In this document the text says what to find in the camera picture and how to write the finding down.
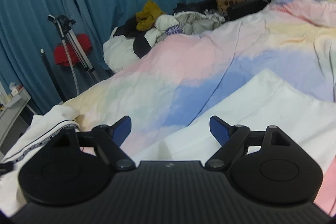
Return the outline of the red cloth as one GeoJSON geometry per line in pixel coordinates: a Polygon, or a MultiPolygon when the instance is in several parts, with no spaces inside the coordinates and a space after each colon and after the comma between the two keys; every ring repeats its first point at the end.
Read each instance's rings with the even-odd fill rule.
{"type": "MultiPolygon", "coordinates": [[[[82,47],[85,54],[88,54],[92,51],[92,44],[87,34],[78,34],[76,35],[76,38],[78,42],[80,43],[80,46],[82,47]]],[[[80,60],[78,56],[76,55],[75,50],[72,48],[72,46],[68,42],[66,42],[66,46],[70,54],[72,64],[76,65],[77,63],[80,62],[80,60]]],[[[68,67],[70,65],[67,59],[67,56],[66,56],[66,51],[62,43],[58,44],[56,48],[54,49],[54,60],[55,60],[56,65],[62,65],[65,67],[68,67]]]]}

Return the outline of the black pole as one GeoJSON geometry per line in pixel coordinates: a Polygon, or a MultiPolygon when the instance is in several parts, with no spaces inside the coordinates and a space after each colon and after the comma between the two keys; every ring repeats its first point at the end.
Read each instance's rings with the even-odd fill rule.
{"type": "Polygon", "coordinates": [[[43,60],[43,63],[44,63],[44,65],[45,65],[45,67],[47,69],[47,72],[49,74],[49,77],[50,77],[50,79],[51,79],[51,81],[52,81],[52,83],[53,83],[53,85],[54,85],[54,87],[55,87],[55,89],[56,89],[56,91],[57,91],[57,93],[58,93],[61,101],[64,103],[66,101],[66,97],[65,97],[65,95],[64,95],[61,87],[59,86],[59,84],[57,82],[57,79],[56,79],[56,77],[55,77],[55,75],[54,75],[54,73],[52,71],[52,68],[51,68],[51,66],[49,64],[49,61],[48,61],[48,58],[47,58],[47,56],[46,56],[46,54],[44,52],[44,49],[40,49],[40,53],[41,53],[41,58],[43,60]]]}

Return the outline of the silver tripod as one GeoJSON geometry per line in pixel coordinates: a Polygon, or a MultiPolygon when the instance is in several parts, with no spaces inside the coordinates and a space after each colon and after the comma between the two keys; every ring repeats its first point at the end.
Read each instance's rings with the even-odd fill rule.
{"type": "Polygon", "coordinates": [[[79,82],[77,80],[75,72],[75,61],[73,61],[73,58],[71,56],[71,50],[73,50],[75,57],[82,65],[84,71],[88,73],[92,81],[94,83],[98,83],[100,79],[98,77],[95,67],[92,65],[91,61],[88,58],[88,55],[84,51],[83,46],[80,44],[80,41],[73,31],[73,26],[76,24],[76,20],[70,19],[62,14],[59,16],[48,14],[47,20],[53,23],[58,30],[59,36],[61,38],[61,44],[66,55],[66,60],[68,61],[72,73],[76,94],[79,95],[79,82]]]}

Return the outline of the black bag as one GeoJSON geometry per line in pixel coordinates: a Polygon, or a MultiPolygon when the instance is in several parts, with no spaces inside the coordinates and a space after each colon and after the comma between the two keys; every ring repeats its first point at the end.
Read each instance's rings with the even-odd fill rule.
{"type": "Polygon", "coordinates": [[[227,8],[229,20],[236,20],[263,10],[270,0],[246,0],[227,8]]]}

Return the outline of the pastel rainbow duvet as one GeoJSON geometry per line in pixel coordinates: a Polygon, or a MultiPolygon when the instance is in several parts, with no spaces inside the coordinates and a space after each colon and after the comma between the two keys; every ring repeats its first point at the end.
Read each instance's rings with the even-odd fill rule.
{"type": "Polygon", "coordinates": [[[335,104],[335,3],[293,0],[199,36],[171,35],[91,87],[93,106],[114,123],[129,116],[124,143],[139,148],[136,138],[159,141],[189,126],[263,70],[335,104]]]}

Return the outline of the mustard yellow garment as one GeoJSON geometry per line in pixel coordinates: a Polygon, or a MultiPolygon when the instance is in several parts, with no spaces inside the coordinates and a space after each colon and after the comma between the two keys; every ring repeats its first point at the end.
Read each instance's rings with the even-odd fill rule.
{"type": "Polygon", "coordinates": [[[156,20],[164,14],[165,12],[162,11],[155,2],[148,0],[143,6],[143,9],[135,13],[137,20],[136,29],[138,31],[147,31],[151,29],[156,20]]]}

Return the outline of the grey white clothes pile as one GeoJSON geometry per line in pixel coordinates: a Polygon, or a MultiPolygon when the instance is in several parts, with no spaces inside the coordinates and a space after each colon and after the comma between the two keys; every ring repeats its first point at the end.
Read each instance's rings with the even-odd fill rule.
{"type": "Polygon", "coordinates": [[[205,31],[212,31],[226,21],[224,16],[217,13],[201,14],[196,11],[183,11],[173,15],[161,15],[155,22],[155,28],[161,32],[156,42],[165,40],[169,35],[185,34],[200,35],[205,31]]]}

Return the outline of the white desk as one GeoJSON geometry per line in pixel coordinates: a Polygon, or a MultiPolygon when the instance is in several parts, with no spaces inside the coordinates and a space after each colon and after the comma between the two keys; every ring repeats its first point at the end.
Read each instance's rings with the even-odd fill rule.
{"type": "Polygon", "coordinates": [[[32,116],[36,115],[36,112],[29,105],[30,100],[31,96],[28,91],[21,88],[1,112],[1,158],[29,127],[29,124],[21,116],[22,111],[26,109],[32,116]]]}

